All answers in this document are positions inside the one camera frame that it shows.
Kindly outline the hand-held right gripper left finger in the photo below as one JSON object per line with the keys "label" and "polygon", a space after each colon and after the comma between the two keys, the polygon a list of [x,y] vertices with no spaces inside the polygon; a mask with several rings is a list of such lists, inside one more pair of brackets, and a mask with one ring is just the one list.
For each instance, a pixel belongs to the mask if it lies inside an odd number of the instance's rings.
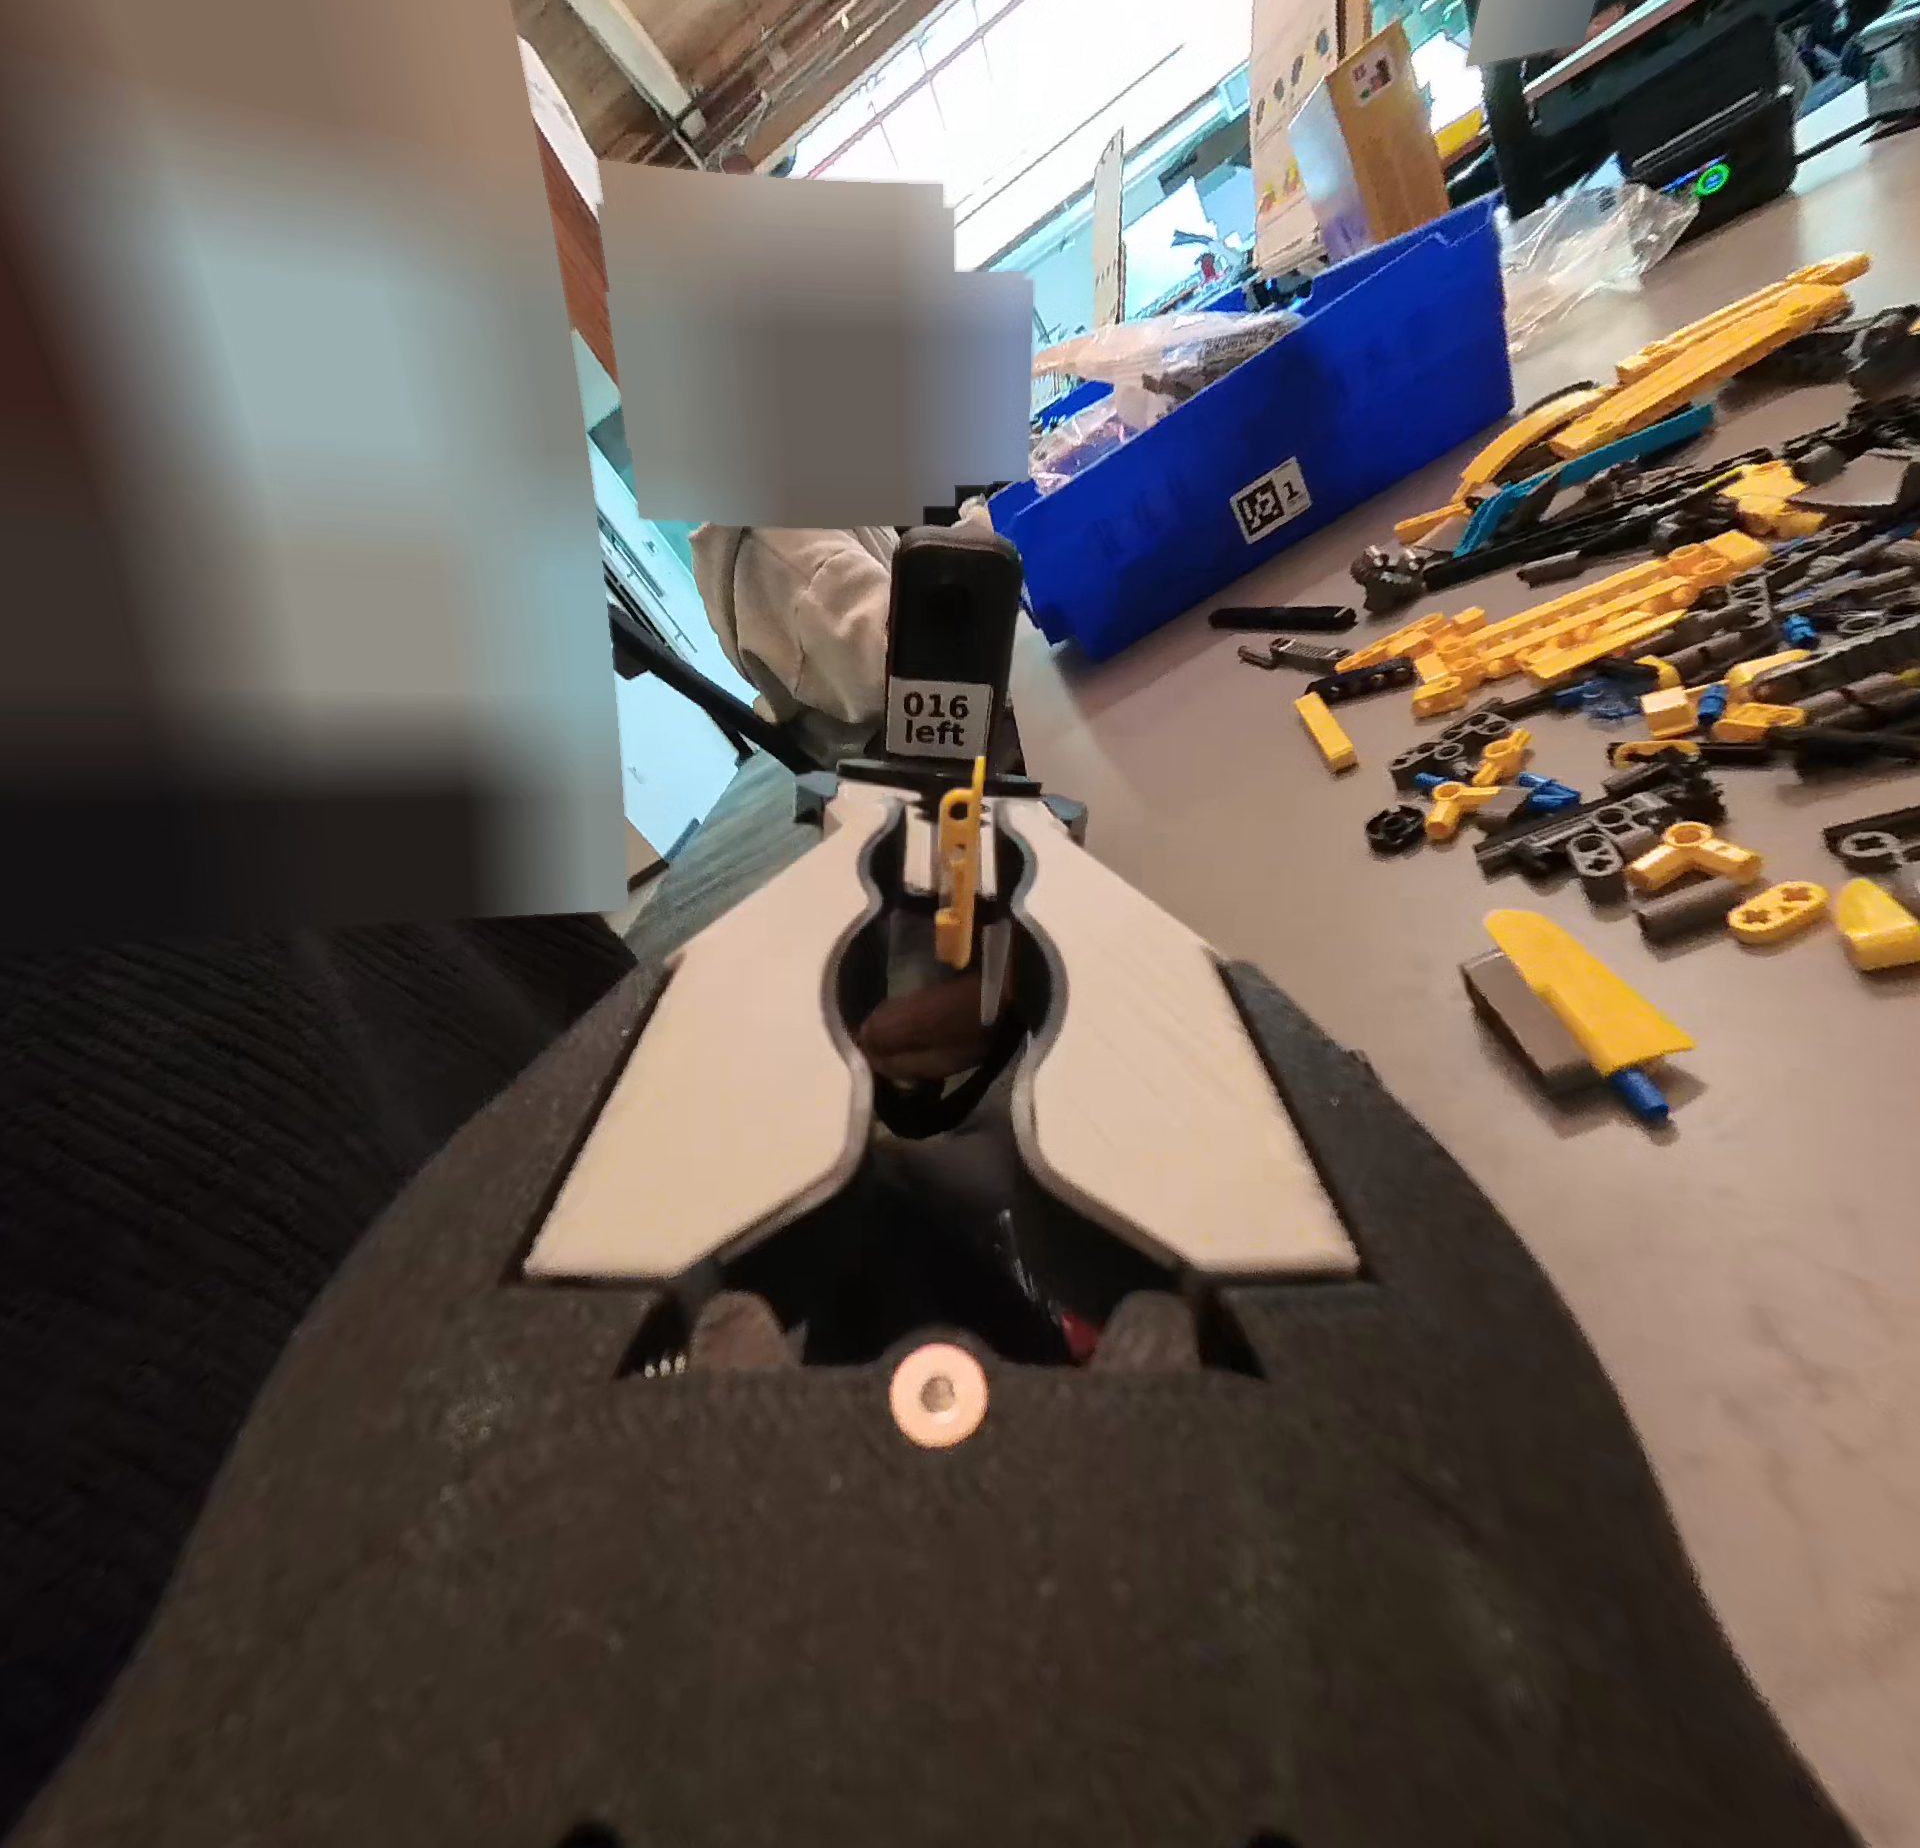
{"label": "hand-held right gripper left finger", "polygon": [[671,960],[525,1255],[548,1281],[689,1283],[842,1189],[873,1079],[840,1006],[882,908],[900,798],[835,798],[822,838]]}

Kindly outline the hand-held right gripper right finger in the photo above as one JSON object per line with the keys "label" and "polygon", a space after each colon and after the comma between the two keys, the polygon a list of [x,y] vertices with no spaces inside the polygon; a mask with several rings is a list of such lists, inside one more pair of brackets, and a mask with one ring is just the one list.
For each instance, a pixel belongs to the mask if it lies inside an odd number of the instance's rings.
{"label": "hand-held right gripper right finger", "polygon": [[1010,915],[1045,969],[1009,1099],[1023,1169],[1176,1274],[1355,1274],[1224,960],[1045,804],[1001,821]]}

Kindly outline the yellow curved slope piece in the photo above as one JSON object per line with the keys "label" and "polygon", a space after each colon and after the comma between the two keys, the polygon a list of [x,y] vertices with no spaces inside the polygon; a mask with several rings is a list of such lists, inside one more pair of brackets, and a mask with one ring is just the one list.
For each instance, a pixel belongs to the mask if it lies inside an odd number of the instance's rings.
{"label": "yellow curved slope piece", "polygon": [[973,758],[971,779],[940,798],[934,814],[932,854],[932,946],[936,960],[950,970],[973,965],[974,905],[981,879],[983,806],[987,758]]}

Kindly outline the pile of toy building pieces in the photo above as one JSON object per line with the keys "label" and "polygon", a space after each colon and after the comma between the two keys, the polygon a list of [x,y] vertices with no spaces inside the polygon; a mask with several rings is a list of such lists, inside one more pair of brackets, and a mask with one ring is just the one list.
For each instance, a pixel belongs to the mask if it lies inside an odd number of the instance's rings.
{"label": "pile of toy building pieces", "polygon": [[1355,558],[1384,626],[1296,714],[1346,775],[1344,711],[1410,707],[1373,860],[1466,845],[1651,949],[1826,925],[1855,970],[1915,973],[1914,801],[1824,828],[1831,883],[1767,864],[1724,801],[1739,774],[1915,780],[1915,302],[1861,310],[1870,269],[1804,261],[1541,397]]}

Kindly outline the black office chair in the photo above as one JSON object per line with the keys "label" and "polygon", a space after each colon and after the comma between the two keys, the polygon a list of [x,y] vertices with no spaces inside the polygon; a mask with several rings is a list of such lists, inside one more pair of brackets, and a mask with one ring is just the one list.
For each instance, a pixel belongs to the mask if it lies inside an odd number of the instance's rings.
{"label": "black office chair", "polygon": [[766,756],[795,775],[822,770],[816,756],[804,750],[795,733],[759,716],[751,705],[733,697],[731,691],[671,650],[660,633],[613,585],[605,588],[605,612],[613,668],[618,679],[626,684],[660,684],[691,710],[699,710],[739,763]]}

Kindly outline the clear plastic bags of parts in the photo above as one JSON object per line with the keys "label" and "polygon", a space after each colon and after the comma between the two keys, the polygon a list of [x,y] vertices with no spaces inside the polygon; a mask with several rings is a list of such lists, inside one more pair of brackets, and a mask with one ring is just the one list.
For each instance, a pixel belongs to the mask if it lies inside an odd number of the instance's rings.
{"label": "clear plastic bags of parts", "polygon": [[1109,386],[1115,420],[1138,435],[1302,325],[1296,308],[1129,320],[1039,350],[1031,376]]}

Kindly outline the grey brick with yellow slope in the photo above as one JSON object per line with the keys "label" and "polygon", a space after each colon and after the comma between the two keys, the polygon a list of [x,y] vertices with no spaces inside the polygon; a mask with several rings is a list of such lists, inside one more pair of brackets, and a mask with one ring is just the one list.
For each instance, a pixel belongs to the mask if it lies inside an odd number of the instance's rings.
{"label": "grey brick with yellow slope", "polygon": [[1645,1126],[1669,1126],[1659,1069],[1692,1037],[1547,915],[1496,908],[1485,947],[1458,966],[1483,1027],[1550,1101],[1600,1094]]}

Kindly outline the blue storage bin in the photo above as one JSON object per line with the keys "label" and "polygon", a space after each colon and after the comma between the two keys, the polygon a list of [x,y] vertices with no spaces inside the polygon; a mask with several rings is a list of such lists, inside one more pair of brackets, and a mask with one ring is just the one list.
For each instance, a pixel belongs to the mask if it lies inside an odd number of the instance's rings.
{"label": "blue storage bin", "polygon": [[1108,661],[1501,420],[1496,198],[1322,272],[1296,324],[1048,492],[991,502],[1052,646]]}

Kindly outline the purple cardboard box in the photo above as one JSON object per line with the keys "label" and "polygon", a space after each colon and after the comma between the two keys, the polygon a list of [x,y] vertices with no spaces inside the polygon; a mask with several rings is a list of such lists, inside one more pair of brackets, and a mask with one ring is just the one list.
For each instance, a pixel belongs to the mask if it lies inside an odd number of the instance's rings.
{"label": "purple cardboard box", "polygon": [[1332,265],[1453,210],[1399,21],[1331,67],[1287,140]]}

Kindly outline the white and yellow cardboard box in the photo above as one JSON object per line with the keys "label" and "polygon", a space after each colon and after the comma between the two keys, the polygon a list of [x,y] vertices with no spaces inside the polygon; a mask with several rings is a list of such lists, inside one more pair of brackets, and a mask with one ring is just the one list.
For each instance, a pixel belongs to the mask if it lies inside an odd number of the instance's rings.
{"label": "white and yellow cardboard box", "polygon": [[1251,0],[1251,261],[1262,277],[1293,272],[1320,250],[1320,229],[1292,150],[1289,124],[1338,55],[1341,16],[1344,0]]}

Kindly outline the crumpled clear plastic bag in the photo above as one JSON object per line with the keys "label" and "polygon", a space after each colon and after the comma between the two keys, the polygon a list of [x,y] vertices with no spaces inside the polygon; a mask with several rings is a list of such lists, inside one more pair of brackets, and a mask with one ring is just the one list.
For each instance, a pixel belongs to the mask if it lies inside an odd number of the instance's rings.
{"label": "crumpled clear plastic bag", "polygon": [[1630,293],[1692,228],[1692,192],[1641,182],[1580,185],[1513,220],[1496,212],[1508,357],[1520,357],[1580,302]]}

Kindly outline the black mini computer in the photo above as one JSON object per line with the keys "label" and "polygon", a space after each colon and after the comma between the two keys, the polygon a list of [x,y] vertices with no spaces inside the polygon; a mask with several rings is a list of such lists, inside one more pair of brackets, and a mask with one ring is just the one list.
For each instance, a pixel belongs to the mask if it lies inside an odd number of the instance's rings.
{"label": "black mini computer", "polygon": [[1616,110],[1622,179],[1692,205],[1681,239],[1781,200],[1798,175],[1798,100],[1778,26],[1753,14]]}

